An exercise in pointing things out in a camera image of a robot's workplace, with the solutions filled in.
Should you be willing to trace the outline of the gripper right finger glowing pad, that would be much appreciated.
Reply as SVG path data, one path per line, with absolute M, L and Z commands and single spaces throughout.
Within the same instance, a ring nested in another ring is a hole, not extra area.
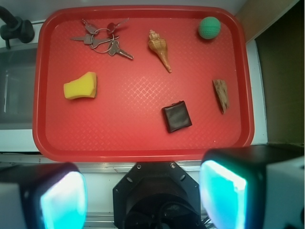
M 294 145 L 208 150 L 199 171 L 201 202 L 218 229 L 302 229 L 305 152 Z

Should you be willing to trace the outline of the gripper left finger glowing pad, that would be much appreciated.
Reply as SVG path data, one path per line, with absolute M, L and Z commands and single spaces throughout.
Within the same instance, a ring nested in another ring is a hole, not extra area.
M 73 163 L 0 169 L 2 229 L 82 229 L 87 206 L 86 181 Z

